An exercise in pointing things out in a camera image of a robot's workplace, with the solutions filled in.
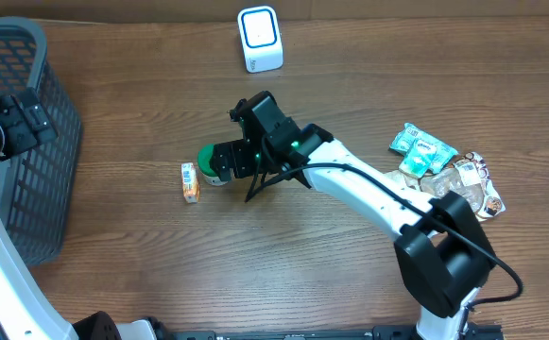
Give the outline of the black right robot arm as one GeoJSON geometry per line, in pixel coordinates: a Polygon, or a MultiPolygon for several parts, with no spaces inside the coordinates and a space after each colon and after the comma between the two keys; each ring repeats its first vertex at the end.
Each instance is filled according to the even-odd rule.
{"type": "Polygon", "coordinates": [[[375,339],[500,339],[499,326],[471,323],[469,314],[490,303],[478,296],[496,267],[523,282],[499,259],[480,222],[461,195],[441,198],[403,187],[355,157],[332,133],[304,128],[285,115],[269,91],[241,99],[229,112],[242,131],[238,140],[203,147],[200,172],[210,182],[249,178],[252,200],[283,180],[332,196],[382,230],[392,241],[403,284],[421,306],[414,326],[377,326],[375,339]]]}

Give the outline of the green lid seasoning jar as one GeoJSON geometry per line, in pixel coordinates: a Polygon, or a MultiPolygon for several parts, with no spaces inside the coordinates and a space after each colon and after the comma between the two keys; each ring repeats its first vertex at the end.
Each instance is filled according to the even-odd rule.
{"type": "Polygon", "coordinates": [[[197,166],[207,184],[222,186],[231,181],[226,158],[214,144],[207,144],[199,150],[197,166]]]}

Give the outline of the small orange carton box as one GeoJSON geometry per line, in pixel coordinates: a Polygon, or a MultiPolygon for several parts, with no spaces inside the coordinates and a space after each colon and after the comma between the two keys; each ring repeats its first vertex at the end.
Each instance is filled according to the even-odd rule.
{"type": "Polygon", "coordinates": [[[200,187],[195,166],[191,162],[180,166],[183,197],[187,203],[198,203],[200,187]]]}

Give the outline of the small teal tissue pack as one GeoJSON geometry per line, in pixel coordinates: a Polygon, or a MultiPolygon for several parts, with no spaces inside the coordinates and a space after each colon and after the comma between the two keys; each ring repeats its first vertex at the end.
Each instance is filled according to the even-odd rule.
{"type": "Polygon", "coordinates": [[[404,155],[399,170],[409,177],[420,179],[429,169],[436,154],[437,147],[434,144],[418,139],[404,155]]]}

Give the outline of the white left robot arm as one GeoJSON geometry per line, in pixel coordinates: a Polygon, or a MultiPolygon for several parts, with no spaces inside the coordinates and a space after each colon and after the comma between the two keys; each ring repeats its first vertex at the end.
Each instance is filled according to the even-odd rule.
{"type": "MultiPolygon", "coordinates": [[[[0,161],[57,136],[34,89],[0,97],[0,161]]],[[[156,340],[157,334],[146,319],[117,324],[104,312],[65,320],[32,278],[0,217],[0,339],[156,340]]]]}

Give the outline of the teal snack packet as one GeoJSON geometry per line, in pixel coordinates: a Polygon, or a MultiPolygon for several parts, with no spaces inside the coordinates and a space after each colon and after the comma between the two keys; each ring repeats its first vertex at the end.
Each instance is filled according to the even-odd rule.
{"type": "Polygon", "coordinates": [[[389,148],[405,155],[410,146],[418,139],[424,140],[437,147],[437,154],[427,170],[433,174],[438,174],[444,166],[458,154],[458,151],[455,148],[445,144],[437,137],[434,137],[412,123],[404,124],[404,129],[396,135],[389,148]]]}

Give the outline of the cream brown snack pouch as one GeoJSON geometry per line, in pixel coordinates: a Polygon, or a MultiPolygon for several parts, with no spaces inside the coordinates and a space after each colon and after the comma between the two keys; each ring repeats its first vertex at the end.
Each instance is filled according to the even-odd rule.
{"type": "Polygon", "coordinates": [[[506,210],[505,203],[493,186],[484,158],[469,152],[446,166],[438,174],[411,178],[400,170],[385,176],[403,187],[442,198],[450,191],[463,196],[470,204],[476,218],[486,221],[506,210]]]}

